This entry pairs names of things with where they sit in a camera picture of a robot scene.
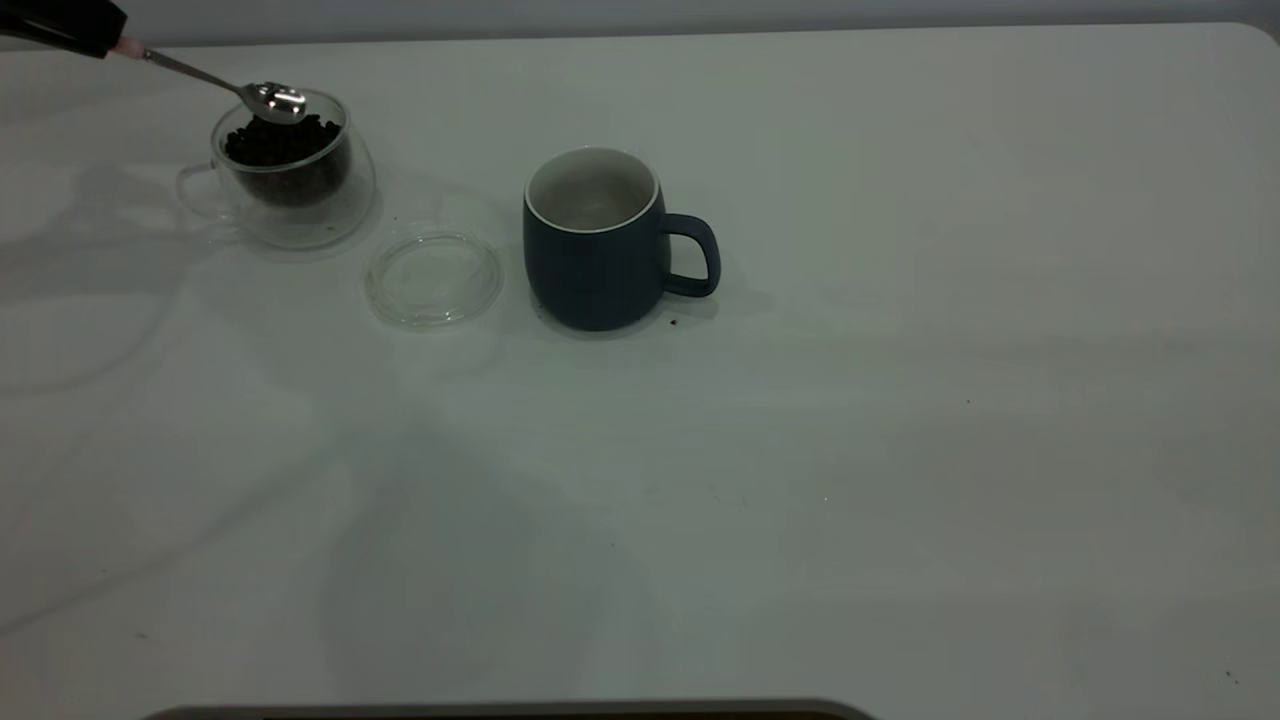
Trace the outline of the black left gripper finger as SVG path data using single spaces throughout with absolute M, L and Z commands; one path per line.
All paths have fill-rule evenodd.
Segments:
M 128 15 L 113 1 L 3 1 L 1 35 L 104 59 Z

